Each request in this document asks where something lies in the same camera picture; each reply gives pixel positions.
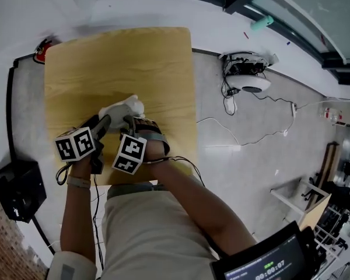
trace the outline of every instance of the wristband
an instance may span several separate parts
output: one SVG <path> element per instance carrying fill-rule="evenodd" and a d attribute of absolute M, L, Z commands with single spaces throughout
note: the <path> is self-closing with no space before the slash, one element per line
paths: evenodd
<path fill-rule="evenodd" d="M 91 182 L 89 180 L 79 179 L 74 176 L 68 175 L 68 180 L 66 182 L 68 185 L 73 185 L 74 187 L 78 188 L 85 188 L 90 189 L 91 188 Z"/>

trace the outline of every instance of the brick wall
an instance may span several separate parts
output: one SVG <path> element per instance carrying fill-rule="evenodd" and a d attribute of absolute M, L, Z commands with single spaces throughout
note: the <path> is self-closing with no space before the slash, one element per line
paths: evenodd
<path fill-rule="evenodd" d="M 47 268 L 34 261 L 35 252 L 22 247 L 23 235 L 0 204 L 0 280 L 43 280 Z"/>

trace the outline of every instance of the screen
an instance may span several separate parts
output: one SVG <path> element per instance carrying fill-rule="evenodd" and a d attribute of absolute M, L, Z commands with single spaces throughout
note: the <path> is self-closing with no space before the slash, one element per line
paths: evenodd
<path fill-rule="evenodd" d="M 306 267 L 295 235 L 270 252 L 226 272 L 226 280 L 289 280 Z"/>

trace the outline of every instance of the floor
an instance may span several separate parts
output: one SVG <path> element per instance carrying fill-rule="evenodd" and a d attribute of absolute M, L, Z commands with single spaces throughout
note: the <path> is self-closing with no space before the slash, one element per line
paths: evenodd
<path fill-rule="evenodd" d="M 237 112 L 225 113 L 220 94 L 221 63 L 210 55 L 193 54 L 197 121 L 217 119 L 231 130 L 239 144 L 255 142 L 265 134 L 284 131 L 292 123 L 290 103 L 258 100 L 251 93 L 236 95 Z M 281 75 L 265 72 L 271 87 L 260 97 L 270 95 L 291 100 L 298 106 L 315 103 L 323 97 Z M 66 186 L 55 182 L 54 155 L 44 119 L 44 66 L 31 59 L 19 62 L 12 95 L 13 138 L 17 154 L 39 162 L 47 199 L 36 217 L 53 248 L 59 250 Z M 318 115 L 319 105 L 297 112 L 284 134 L 269 136 L 257 144 L 237 145 L 232 135 L 215 120 L 198 123 L 198 167 L 205 185 L 220 196 L 242 219 L 258 240 L 273 234 L 288 208 L 270 194 L 270 189 L 298 177 L 308 178 L 320 169 L 326 144 L 335 139 L 336 128 Z M 101 199 L 106 187 L 99 187 Z M 96 192 L 92 190 L 92 199 Z M 97 201 L 92 202 L 92 212 Z M 97 225 L 104 209 L 100 204 Z"/>

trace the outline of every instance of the black monitor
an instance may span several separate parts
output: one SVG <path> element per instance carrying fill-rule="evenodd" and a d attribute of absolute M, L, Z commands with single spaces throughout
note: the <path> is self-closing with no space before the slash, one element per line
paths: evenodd
<path fill-rule="evenodd" d="M 316 273 L 311 228 L 300 232 L 295 222 L 267 240 L 211 264 L 216 280 L 311 279 Z"/>

